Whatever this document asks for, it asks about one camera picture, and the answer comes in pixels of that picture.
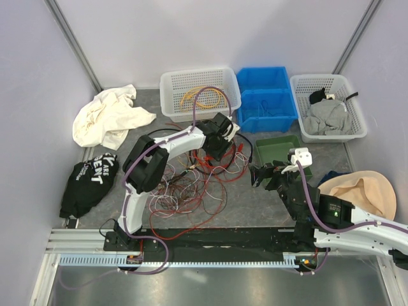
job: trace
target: white towel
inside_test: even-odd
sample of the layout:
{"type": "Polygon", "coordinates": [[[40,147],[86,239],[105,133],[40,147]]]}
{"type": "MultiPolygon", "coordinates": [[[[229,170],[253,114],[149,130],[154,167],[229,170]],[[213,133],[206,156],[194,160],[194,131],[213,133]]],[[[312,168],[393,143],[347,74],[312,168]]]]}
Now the white towel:
{"type": "Polygon", "coordinates": [[[107,89],[85,105],[75,118],[72,135],[81,147],[102,145],[117,150],[129,129],[150,124],[155,118],[142,107],[133,107],[133,85],[107,89]]]}

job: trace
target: blue crate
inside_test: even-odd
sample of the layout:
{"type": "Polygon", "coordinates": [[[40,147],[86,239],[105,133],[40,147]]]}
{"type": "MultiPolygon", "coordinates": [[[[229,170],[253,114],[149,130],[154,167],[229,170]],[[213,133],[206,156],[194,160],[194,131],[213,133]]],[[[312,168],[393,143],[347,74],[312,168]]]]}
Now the blue crate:
{"type": "Polygon", "coordinates": [[[237,80],[241,93],[257,89],[291,89],[285,67],[242,68],[237,80]]]}
{"type": "Polygon", "coordinates": [[[286,132],[298,118],[292,92],[285,90],[245,91],[238,109],[241,131],[286,132]]]}

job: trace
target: green tray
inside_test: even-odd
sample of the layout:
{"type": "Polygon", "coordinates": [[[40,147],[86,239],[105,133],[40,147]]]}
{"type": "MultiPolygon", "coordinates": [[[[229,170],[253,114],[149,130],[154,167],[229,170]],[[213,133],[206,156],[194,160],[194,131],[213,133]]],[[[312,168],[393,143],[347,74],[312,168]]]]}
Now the green tray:
{"type": "MultiPolygon", "coordinates": [[[[288,153],[290,149],[300,148],[299,139],[295,135],[259,139],[255,141],[255,156],[260,166],[273,161],[288,161],[288,153]]],[[[306,179],[310,180],[312,170],[305,169],[306,179]]]]}

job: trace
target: gray clothing in basket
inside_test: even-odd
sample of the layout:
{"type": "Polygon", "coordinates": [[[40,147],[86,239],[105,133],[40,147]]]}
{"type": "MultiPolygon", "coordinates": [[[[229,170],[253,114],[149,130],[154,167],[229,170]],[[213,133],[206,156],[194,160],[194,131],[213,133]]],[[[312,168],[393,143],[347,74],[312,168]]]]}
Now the gray clothing in basket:
{"type": "Polygon", "coordinates": [[[353,118],[340,100],[326,100],[313,104],[303,120],[310,135],[349,135],[353,118]]]}

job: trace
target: dark blue cloth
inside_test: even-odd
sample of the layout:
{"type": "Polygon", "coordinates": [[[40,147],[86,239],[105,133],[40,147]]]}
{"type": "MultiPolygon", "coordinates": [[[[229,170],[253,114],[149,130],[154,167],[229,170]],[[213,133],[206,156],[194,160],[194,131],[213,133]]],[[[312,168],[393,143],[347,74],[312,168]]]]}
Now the dark blue cloth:
{"type": "Polygon", "coordinates": [[[336,171],[330,171],[329,173],[327,173],[322,179],[321,179],[321,181],[320,181],[320,183],[319,183],[319,185],[318,186],[320,186],[321,184],[323,184],[324,182],[327,182],[328,180],[331,180],[331,179],[333,179],[333,178],[335,178],[335,177],[339,177],[339,176],[341,176],[341,175],[345,175],[345,174],[350,174],[350,172],[345,172],[345,173],[339,173],[339,172],[336,172],[336,171]]]}

